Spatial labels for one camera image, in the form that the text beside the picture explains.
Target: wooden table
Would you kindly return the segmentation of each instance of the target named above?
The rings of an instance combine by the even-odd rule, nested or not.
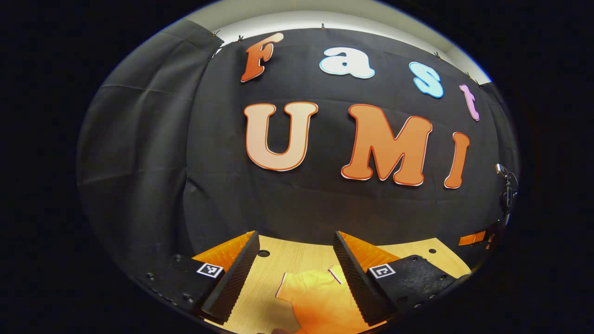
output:
[[[470,274],[468,266],[436,238],[379,247],[401,258],[420,255],[455,278]],[[283,275],[285,272],[324,271],[339,264],[338,259],[330,245],[304,244],[263,235],[260,235],[260,249],[269,251],[270,256],[257,256],[254,260],[229,321],[224,326],[210,323],[238,334],[270,334],[275,328],[294,333],[301,326],[293,315],[291,303],[275,297]]]

